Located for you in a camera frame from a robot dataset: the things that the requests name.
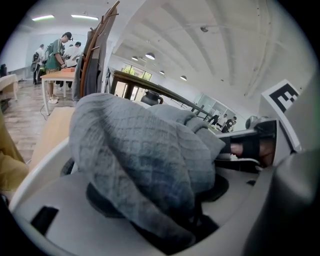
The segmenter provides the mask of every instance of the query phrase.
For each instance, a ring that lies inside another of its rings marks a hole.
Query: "man in green shirt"
[[[67,43],[71,39],[72,35],[70,32],[66,32],[62,35],[60,39],[55,40],[49,49],[49,58],[46,61],[46,73],[54,73],[63,69],[66,64],[62,59],[63,55],[63,43]],[[55,81],[48,81],[47,91],[49,94],[48,103],[56,104],[58,103],[58,97],[54,95],[54,83]]]

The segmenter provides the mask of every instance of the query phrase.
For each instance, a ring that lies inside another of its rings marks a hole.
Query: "white table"
[[[75,72],[64,72],[58,71],[55,73],[45,74],[41,76],[42,79],[42,97],[44,102],[44,107],[47,116],[49,116],[49,109],[48,109],[48,102],[46,99],[46,82],[47,81],[64,81],[63,86],[63,97],[66,97],[67,94],[67,83],[66,82],[73,82],[75,78]]]
[[[0,77],[0,91],[3,91],[3,95],[0,100],[4,100],[11,97],[11,93],[14,95],[14,99],[17,101],[17,91],[18,91],[18,78],[16,74],[9,74]]]

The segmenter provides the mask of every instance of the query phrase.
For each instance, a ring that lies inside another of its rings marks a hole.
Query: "backpack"
[[[33,55],[32,57],[32,62],[38,62],[38,59],[39,59],[39,53],[35,52],[35,54]]]
[[[47,60],[49,59],[49,57],[52,55],[52,54],[49,54],[49,51],[50,51],[50,48],[52,46],[52,43],[50,43],[46,49],[45,49],[45,53],[44,53],[44,60],[42,61],[42,63],[46,63]]]

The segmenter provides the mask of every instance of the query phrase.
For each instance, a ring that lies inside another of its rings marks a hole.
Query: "white sneaker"
[[[48,103],[57,104],[58,100],[52,97],[52,98],[49,98]]]

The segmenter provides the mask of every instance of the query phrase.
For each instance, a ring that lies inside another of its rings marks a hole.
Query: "cable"
[[[46,119],[45,115],[44,115],[44,114],[42,114],[42,112],[41,112],[41,110],[43,109],[43,107],[44,107],[44,106],[45,106],[45,104],[43,104],[43,106],[40,108],[40,114],[43,116],[44,120],[46,120],[46,121],[47,121],[47,119]]]

